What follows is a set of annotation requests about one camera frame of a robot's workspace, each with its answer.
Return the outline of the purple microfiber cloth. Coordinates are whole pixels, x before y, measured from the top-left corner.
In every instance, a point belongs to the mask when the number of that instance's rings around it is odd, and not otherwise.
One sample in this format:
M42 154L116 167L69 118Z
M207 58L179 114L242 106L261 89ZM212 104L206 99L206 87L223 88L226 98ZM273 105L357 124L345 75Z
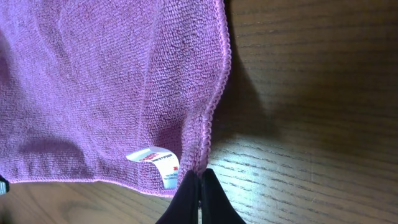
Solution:
M230 69L223 1L2 1L1 175L172 197L127 156L203 172Z

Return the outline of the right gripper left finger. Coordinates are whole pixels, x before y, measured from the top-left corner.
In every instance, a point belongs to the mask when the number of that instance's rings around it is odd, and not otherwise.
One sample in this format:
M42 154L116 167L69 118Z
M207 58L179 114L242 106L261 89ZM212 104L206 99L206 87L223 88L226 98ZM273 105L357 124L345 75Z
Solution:
M169 207L155 224L198 224L199 178L188 171Z

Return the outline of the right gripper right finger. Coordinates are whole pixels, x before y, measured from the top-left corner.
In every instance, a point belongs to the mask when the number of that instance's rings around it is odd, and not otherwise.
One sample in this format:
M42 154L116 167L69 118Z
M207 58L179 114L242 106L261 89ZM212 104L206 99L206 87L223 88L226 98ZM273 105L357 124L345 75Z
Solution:
M201 178L202 224L246 224L233 208L212 169Z

